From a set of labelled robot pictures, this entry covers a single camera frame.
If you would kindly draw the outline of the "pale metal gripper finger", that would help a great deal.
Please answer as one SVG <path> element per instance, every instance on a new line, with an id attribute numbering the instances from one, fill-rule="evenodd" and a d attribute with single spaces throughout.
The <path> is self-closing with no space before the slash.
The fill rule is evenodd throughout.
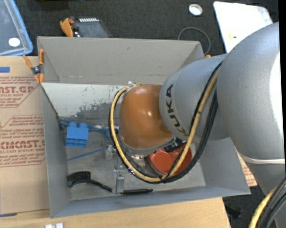
<path id="1" fill-rule="evenodd" d="M 116 149 L 112 145 L 108 145 L 107 149 L 104 152 L 104 158 L 106 160 L 111 160 L 115 154 L 116 154 Z"/>
<path id="2" fill-rule="evenodd" d="M 122 194 L 124 192 L 125 177 L 123 175 L 122 170 L 116 169 L 114 172 L 115 172 L 114 193 L 115 194 Z"/>

